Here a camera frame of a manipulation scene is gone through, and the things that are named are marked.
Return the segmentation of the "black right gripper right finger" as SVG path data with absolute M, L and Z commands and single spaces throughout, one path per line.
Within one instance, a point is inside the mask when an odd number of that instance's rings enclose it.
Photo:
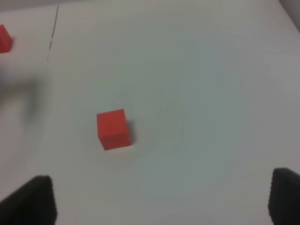
M 288 168 L 275 168 L 272 173 L 268 203 L 275 225 L 300 223 L 300 175 Z

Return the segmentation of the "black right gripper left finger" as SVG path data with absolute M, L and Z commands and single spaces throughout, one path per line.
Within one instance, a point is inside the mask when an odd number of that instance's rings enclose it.
M 2 225 L 54 225 L 58 216 L 50 176 L 36 176 L 0 202 Z

